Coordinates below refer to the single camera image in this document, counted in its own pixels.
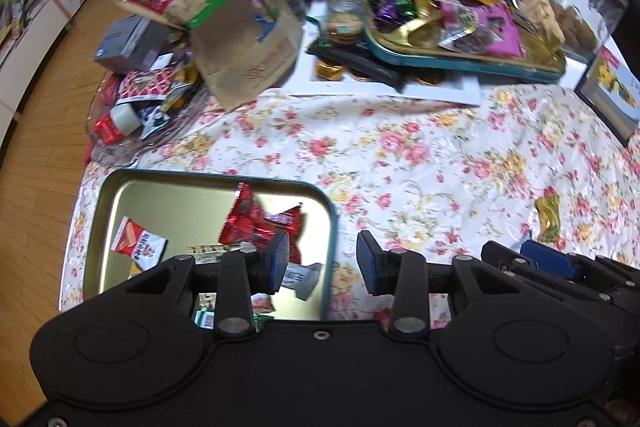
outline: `brown paper bag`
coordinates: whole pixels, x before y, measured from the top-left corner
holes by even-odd
[[[227,110],[278,82],[302,28],[284,0],[117,0],[130,12],[191,31],[200,74]]]

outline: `chocolate candy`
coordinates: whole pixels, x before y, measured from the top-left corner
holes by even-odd
[[[255,201],[251,187],[241,183],[219,241],[222,245],[250,241],[257,248],[264,248],[278,230],[286,230],[290,241],[289,262],[300,264],[300,250],[294,242],[300,235],[303,223],[301,204],[279,214],[270,214]]]
[[[540,218],[540,243],[554,243],[560,239],[560,196],[553,190],[535,202]]]

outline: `gold tray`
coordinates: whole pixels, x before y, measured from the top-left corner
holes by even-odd
[[[278,319],[321,320],[329,302],[337,216],[324,193],[305,182],[246,178],[191,172],[121,169],[112,172],[100,190],[84,268],[84,298],[127,280],[131,259],[110,250],[120,220],[129,216],[149,232],[167,238],[162,259],[186,247],[213,245],[231,207],[239,183],[248,183],[261,206],[272,214],[302,203],[305,224],[297,240],[302,264],[322,263],[318,284],[302,301],[280,288],[272,296]]]
[[[364,4],[365,32],[369,47],[381,60],[401,66],[510,74],[542,81],[557,80],[564,74],[566,59],[562,52],[549,50],[542,36],[520,26],[518,31],[525,58],[462,54],[439,47],[442,29],[442,14],[439,9],[434,9],[428,17],[409,21],[392,32],[381,33],[374,26],[369,4]]]

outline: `snack packet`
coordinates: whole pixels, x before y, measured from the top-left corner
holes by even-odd
[[[471,7],[443,2],[444,32],[439,45],[444,49],[482,55],[499,37],[489,29],[486,18]]]
[[[289,262],[300,264],[300,250],[294,241],[300,235],[303,223],[301,204],[279,214],[270,214],[255,201],[251,187],[243,183],[238,185],[236,201],[226,217],[219,241],[223,245],[250,241],[257,248],[263,248],[278,229],[286,230],[290,239]]]
[[[302,39],[285,0],[117,1],[130,12],[190,29],[197,67],[227,110],[279,81]]]
[[[174,68],[156,71],[131,71],[118,87],[116,105],[166,99],[174,79]]]
[[[123,217],[116,232],[111,250],[130,256],[144,271],[160,263],[166,247],[166,239],[143,229],[130,217]]]
[[[485,6],[441,3],[445,32],[440,45],[474,55],[522,58],[520,34],[503,2]]]

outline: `red candy wrapper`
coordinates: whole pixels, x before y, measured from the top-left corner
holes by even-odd
[[[270,214],[255,201],[251,187],[241,183],[219,241],[222,245],[250,241],[256,248],[264,248],[278,230],[286,230],[290,240],[289,262],[300,264],[300,250],[294,242],[300,235],[303,221],[301,204],[279,214]]]
[[[148,270],[160,263],[166,239],[143,229],[129,217],[123,217],[111,250],[130,256],[141,270]]]

